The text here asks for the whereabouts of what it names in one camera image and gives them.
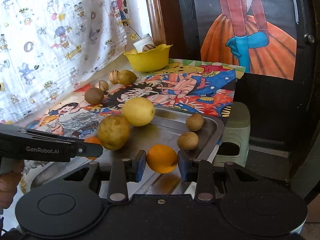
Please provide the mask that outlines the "person's left hand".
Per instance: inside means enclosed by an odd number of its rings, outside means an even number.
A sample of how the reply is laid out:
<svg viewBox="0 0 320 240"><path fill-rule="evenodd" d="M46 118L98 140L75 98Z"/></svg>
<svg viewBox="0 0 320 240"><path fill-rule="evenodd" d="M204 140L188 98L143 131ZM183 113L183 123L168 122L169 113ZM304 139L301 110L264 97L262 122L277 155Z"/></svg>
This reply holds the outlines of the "person's left hand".
<svg viewBox="0 0 320 240"><path fill-rule="evenodd" d="M12 171L1 175L0 201L1 208L7 209L13 202L13 198L17 193L17 186L22 178L24 170L23 160L14 160Z"/></svg>

